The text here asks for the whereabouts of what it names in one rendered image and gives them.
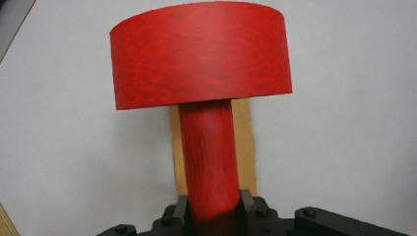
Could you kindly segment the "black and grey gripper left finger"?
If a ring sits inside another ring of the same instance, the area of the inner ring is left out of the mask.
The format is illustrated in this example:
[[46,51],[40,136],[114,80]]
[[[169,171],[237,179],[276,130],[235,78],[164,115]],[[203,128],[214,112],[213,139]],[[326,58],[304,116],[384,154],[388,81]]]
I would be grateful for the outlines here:
[[176,205],[166,207],[162,218],[152,223],[150,231],[137,233],[136,226],[119,224],[95,236],[193,236],[188,196],[179,196]]

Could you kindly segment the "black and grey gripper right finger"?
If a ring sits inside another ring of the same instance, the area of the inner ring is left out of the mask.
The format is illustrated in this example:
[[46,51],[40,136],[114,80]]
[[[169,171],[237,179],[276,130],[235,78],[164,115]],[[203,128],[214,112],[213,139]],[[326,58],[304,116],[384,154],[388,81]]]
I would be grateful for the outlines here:
[[240,190],[239,203],[242,236],[411,236],[313,206],[295,210],[294,218],[280,218],[249,189]]

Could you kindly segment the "wooden cradle stand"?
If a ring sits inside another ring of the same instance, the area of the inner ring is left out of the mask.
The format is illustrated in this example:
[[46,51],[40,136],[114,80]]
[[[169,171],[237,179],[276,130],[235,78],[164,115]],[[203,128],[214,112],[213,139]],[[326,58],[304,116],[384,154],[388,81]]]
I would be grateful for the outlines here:
[[[258,196],[250,99],[231,99],[239,175],[239,190]],[[187,195],[178,105],[168,106],[178,197]]]

